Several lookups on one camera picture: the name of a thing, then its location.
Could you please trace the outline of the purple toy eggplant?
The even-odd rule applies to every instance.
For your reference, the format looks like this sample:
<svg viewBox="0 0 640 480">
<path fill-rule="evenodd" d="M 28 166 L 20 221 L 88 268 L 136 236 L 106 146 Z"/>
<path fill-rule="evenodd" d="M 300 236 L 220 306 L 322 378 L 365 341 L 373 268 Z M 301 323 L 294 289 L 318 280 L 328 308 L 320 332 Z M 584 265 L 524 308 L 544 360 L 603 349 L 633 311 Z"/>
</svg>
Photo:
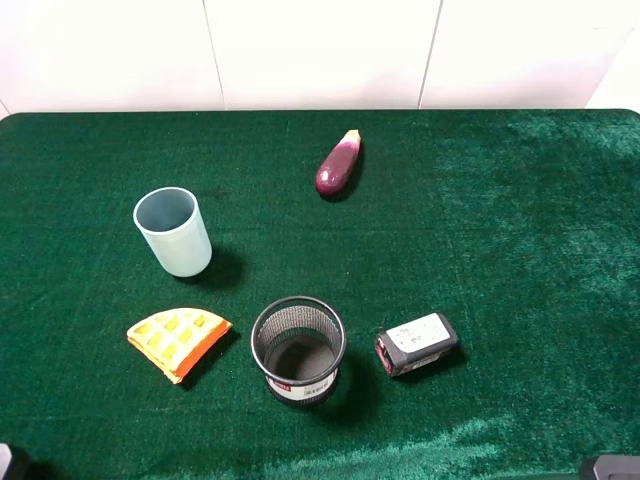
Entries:
<svg viewBox="0 0 640 480">
<path fill-rule="evenodd" d="M 360 146 L 360 133 L 352 129 L 333 147 L 315 175 L 314 186 L 320 195 L 334 195 L 343 189 L 357 163 Z"/>
</svg>

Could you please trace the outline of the black mesh pen holder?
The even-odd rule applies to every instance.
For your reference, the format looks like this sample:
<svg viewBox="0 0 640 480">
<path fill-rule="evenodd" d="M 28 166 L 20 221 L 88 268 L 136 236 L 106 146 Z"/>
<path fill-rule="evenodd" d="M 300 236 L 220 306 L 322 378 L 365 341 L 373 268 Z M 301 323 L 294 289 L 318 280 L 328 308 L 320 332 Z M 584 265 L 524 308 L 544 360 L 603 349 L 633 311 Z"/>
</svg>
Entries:
<svg viewBox="0 0 640 480">
<path fill-rule="evenodd" d="M 281 298 L 257 317 L 252 356 L 280 402 L 311 408 L 332 395 L 347 347 L 342 319 L 309 296 Z"/>
</svg>

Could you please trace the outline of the light blue plastic cup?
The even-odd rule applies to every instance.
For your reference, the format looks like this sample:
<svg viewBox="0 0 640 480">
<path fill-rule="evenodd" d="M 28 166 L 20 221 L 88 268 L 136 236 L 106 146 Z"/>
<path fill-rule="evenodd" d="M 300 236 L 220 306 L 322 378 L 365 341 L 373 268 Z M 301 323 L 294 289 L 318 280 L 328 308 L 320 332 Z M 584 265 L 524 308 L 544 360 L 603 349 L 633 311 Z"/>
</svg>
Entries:
<svg viewBox="0 0 640 480">
<path fill-rule="evenodd" d="M 167 273 L 187 278 L 209 265 L 212 244 L 191 191 L 181 187 L 151 191 L 135 205 L 133 220 Z"/>
</svg>

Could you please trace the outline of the yellow orange waffle toy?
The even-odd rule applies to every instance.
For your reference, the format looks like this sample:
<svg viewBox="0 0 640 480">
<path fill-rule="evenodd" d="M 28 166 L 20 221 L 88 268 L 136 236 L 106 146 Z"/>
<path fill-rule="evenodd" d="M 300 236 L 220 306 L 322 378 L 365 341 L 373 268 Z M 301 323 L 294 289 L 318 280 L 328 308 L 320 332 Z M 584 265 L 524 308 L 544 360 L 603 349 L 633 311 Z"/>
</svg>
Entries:
<svg viewBox="0 0 640 480">
<path fill-rule="evenodd" d="M 155 313 L 131 326 L 127 340 L 173 383 L 181 383 L 233 324 L 199 308 Z"/>
</svg>

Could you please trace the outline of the dark green velvet table cloth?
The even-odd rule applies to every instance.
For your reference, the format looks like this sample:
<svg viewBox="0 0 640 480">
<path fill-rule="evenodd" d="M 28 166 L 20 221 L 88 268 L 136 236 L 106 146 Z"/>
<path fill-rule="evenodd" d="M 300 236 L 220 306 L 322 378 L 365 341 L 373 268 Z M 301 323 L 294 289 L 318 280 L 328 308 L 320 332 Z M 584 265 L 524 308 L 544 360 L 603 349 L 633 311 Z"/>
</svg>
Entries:
<svg viewBox="0 0 640 480">
<path fill-rule="evenodd" d="M 343 189 L 316 172 L 349 130 Z M 198 200 L 206 269 L 133 220 Z M 280 402 L 251 352 L 303 295 L 342 319 L 331 396 Z M 231 330 L 173 384 L 127 340 L 199 308 Z M 377 335 L 459 344 L 398 377 Z M 626 110 L 15 114 L 1 124 L 1 439 L 31 479 L 492 479 L 639 451 L 639 117 Z"/>
</svg>

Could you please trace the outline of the black white device bottom left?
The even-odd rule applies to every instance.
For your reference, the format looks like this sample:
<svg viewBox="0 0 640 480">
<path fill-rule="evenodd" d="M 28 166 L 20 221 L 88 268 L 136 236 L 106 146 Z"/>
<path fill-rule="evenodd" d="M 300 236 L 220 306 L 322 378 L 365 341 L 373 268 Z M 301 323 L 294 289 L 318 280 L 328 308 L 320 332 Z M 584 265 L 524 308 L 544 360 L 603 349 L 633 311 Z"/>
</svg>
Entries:
<svg viewBox="0 0 640 480">
<path fill-rule="evenodd" d="M 0 479 L 23 480 L 29 468 L 30 459 L 19 447 L 0 444 Z"/>
</svg>

